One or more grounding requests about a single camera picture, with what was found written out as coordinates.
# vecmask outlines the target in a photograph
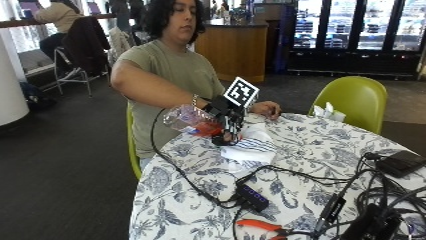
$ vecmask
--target electronic device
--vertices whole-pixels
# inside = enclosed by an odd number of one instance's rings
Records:
[[[345,206],[346,200],[337,195],[336,193],[332,195],[331,200],[324,207],[324,210],[321,212],[316,229],[315,229],[315,235],[316,237],[320,237],[320,233],[324,229],[324,227],[331,226],[331,224],[336,221],[338,214]]]
[[[223,132],[212,136],[215,145],[228,146],[239,142],[244,117],[257,100],[257,96],[259,88],[237,77],[224,96],[215,97],[203,108],[223,125]]]
[[[236,193],[247,200],[249,207],[257,212],[261,212],[269,206],[269,200],[256,192],[248,185],[241,184],[237,186]]]
[[[402,150],[376,162],[376,168],[396,178],[402,178],[426,165],[426,158]]]
[[[88,2],[88,6],[90,6],[90,13],[92,15],[102,14],[102,10],[99,9],[96,2]]]
[[[19,6],[22,7],[23,12],[24,12],[26,10],[30,10],[32,16],[35,16],[36,13],[38,13],[39,10],[40,10],[36,1],[31,1],[31,0],[26,0],[26,1],[24,1],[24,0],[20,0],[20,1],[19,1]]]
[[[390,240],[401,225],[401,215],[390,211],[381,216],[384,209],[370,203],[362,215],[353,221],[341,240]]]

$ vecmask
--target olive green t-shirt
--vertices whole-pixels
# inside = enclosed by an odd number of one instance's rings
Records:
[[[185,53],[175,53],[160,40],[155,40],[129,49],[122,54],[119,61],[123,59],[131,60],[141,69],[155,73],[188,92],[199,94],[200,97],[212,99],[224,94],[225,88],[217,79],[212,64],[204,56],[189,50]],[[136,153],[140,158],[151,158],[155,155],[151,144],[151,129],[161,108],[132,100],[129,100],[129,105],[135,120]],[[155,128],[155,143],[159,149],[180,134],[179,131],[171,129],[163,123],[163,116],[167,111],[159,116]]]

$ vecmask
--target floral tablecloth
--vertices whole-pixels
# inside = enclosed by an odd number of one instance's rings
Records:
[[[245,121],[247,124],[267,123],[277,145],[272,164],[319,177],[349,178],[365,152],[390,155],[406,149],[364,129],[316,117],[283,114],[277,121],[269,121],[251,114]],[[231,173],[231,160],[221,157],[211,140],[188,134],[173,139],[163,151],[172,156],[195,184],[220,200],[229,199],[236,179],[253,170]],[[422,174],[398,179],[402,186],[409,189],[425,186],[426,168],[420,172]],[[369,176],[365,174],[354,182],[345,195],[348,202],[340,214],[341,222],[358,216],[354,199],[366,189]],[[269,199],[271,205],[261,213],[244,210],[239,219],[260,219],[303,231],[313,230],[332,194],[345,186],[324,186],[299,175],[271,170],[261,170],[247,184]],[[173,166],[155,157],[137,186],[129,238],[233,239],[232,220],[237,210],[224,209],[200,196]],[[329,239],[335,234],[331,229],[320,239]],[[275,234],[267,230],[237,227],[239,239],[268,239],[272,236]],[[293,235],[289,239],[307,239],[307,236]]]

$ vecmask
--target beverage cooler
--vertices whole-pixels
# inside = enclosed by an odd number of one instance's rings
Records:
[[[300,0],[289,71],[414,77],[425,0]]]

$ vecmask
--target bracelet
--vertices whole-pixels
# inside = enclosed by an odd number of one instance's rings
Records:
[[[199,95],[195,94],[193,97],[192,97],[192,105],[193,106],[197,106],[197,98],[199,98]]]

